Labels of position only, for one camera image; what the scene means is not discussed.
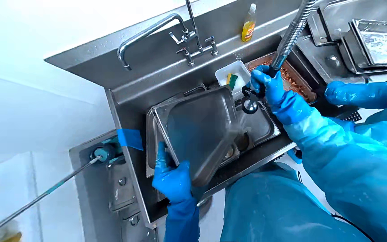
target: pre-rinse sprayer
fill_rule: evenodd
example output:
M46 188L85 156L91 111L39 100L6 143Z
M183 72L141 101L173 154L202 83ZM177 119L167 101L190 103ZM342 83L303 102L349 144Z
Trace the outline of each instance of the pre-rinse sprayer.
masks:
M292 48L297 43L298 37L304 30L307 24L307 17L315 3L316 0L303 0L301 2L297 15L289 24L282 41L279 43L279 47L277 47L277 52L270 64L270 69L266 73L267 75L275 77L277 72L280 71L286 58L291 53ZM258 90L250 83L250 89L244 86L242 92L247 98L243 104L243 111L247 114L255 113L258 110L258 104L256 102L265 97L265 86L261 85Z

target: person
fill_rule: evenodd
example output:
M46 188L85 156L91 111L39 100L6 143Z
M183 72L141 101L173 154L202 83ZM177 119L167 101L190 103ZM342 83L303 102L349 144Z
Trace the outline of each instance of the person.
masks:
M226 188L221 241L387 241L387 82L330 83L331 104L384 109L363 124L322 117L267 66L252 71L266 86L272 112L302 151L303 166L329 205L358 228L336 220L282 163L265 165ZM168 166L159 146L152 185L170 204L165 241L197 241L198 207L191 196L189 163Z

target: yellow sponge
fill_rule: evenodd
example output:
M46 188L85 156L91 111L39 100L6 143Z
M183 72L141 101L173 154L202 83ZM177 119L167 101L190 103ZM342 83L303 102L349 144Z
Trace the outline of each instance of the yellow sponge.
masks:
M238 78L237 75L234 75L231 73L229 73L228 76L226 77L226 85L229 84L229 87L231 88L231 90L234 89L235 82L237 81L237 78Z

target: white wall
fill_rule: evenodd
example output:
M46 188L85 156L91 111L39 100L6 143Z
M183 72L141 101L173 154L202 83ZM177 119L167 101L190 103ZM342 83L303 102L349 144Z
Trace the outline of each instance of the white wall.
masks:
M43 59L185 0L144 2L0 0L0 219L72 170L68 149L114 129L101 86ZM19 217L25 242L84 240L73 182L37 208Z

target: yellow dish soap bottle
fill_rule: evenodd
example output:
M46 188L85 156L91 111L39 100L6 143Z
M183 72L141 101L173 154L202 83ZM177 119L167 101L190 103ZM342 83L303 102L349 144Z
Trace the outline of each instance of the yellow dish soap bottle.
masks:
M244 42L250 41L255 30L256 23L256 4L250 5L249 13L244 20L243 31L241 33L241 40Z

